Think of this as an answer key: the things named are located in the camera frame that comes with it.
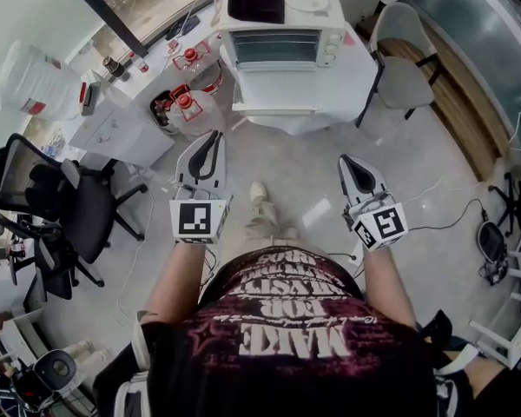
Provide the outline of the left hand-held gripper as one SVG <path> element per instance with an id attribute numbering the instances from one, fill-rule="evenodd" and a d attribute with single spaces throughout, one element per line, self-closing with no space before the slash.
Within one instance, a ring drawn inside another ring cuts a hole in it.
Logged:
<path id="1" fill-rule="evenodd" d="M 206 189 L 224 189 L 227 147 L 222 132 L 213 130 L 194 140 L 179 156 L 175 178 L 182 184 L 169 202 L 173 237 L 194 245 L 216 244 L 233 196 Z"/>

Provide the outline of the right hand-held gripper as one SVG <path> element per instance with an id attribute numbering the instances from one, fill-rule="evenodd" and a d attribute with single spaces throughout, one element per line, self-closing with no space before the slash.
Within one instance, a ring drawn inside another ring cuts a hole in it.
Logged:
<path id="1" fill-rule="evenodd" d="M 344 218 L 367 251 L 389 247 L 407 235 L 403 205 L 395 202 L 383 175 L 372 164 L 343 154 L 338 171 L 343 195 L 351 204 Z"/>

